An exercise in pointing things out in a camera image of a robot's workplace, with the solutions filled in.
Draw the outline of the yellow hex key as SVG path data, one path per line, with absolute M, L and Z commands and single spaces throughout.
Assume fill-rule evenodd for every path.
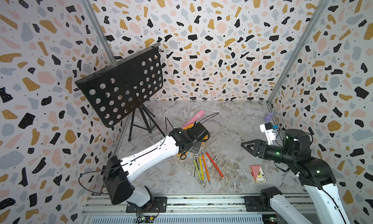
M 203 168 L 202 168 L 202 161 L 201 161 L 201 158 L 199 155 L 196 155 L 197 156 L 197 163 L 198 163 L 198 166 L 199 166 L 199 169 L 200 169 L 200 172 L 201 172 L 201 175 L 202 175 L 202 180 L 204 180 L 204 174 L 203 174 Z

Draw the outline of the green hex key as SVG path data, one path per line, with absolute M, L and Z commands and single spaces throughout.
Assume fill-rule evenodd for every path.
M 200 169 L 199 169 L 198 163 L 197 163 L 197 156 L 194 156 L 194 157 L 193 157 L 193 162 L 194 162 L 195 169 L 196 169 L 196 172 L 197 172 L 197 174 L 198 174 L 198 177 L 199 177 L 200 180 L 202 180 L 202 175 L 201 175 L 201 172 L 200 172 Z

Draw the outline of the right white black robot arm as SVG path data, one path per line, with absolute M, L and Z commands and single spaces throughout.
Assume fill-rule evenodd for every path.
M 310 195 L 322 224 L 348 224 L 336 178 L 327 162 L 311 155 L 313 136 L 298 129 L 288 129 L 282 146 L 255 139 L 241 143 L 251 155 L 284 163 Z

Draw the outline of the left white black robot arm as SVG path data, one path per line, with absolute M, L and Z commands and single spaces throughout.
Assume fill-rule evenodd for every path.
M 157 163 L 180 155 L 186 159 L 186 153 L 198 154 L 203 142 L 210 138 L 208 130 L 196 122 L 188 129 L 174 128 L 162 140 L 132 156 L 119 159 L 111 157 L 104 170 L 103 180 L 111 204 L 128 202 L 144 210 L 149 210 L 155 201 L 148 188 L 142 189 L 131 183 L 143 172 Z

